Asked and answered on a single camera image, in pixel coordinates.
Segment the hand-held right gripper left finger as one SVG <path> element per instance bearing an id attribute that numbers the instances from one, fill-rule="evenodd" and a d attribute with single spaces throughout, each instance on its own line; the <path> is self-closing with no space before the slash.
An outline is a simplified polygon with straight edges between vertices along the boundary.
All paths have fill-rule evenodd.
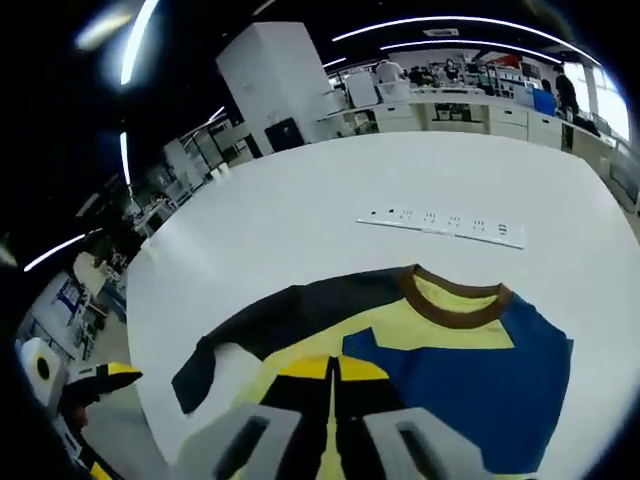
<path id="1" fill-rule="evenodd" d="M 282 369 L 259 403 L 241 403 L 191 435 L 174 479 L 314 479 L 327 440 L 330 356 Z"/>

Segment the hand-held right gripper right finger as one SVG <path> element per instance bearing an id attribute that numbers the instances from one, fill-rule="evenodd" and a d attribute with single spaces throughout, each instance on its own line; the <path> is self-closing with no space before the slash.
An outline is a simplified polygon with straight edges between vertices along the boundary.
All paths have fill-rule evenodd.
<path id="1" fill-rule="evenodd" d="M 378 366 L 340 355 L 336 446 L 348 479 L 490 479 L 479 447 L 421 407 L 409 408 Z"/>

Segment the person's left hand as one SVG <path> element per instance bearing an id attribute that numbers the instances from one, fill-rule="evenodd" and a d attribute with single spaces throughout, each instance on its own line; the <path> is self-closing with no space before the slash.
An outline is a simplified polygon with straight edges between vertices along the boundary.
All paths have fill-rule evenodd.
<path id="1" fill-rule="evenodd" d="M 80 434 L 87 426 L 87 408 L 94 401 L 94 397 L 73 398 L 67 401 L 64 409 L 64 418 L 72 433 Z"/>

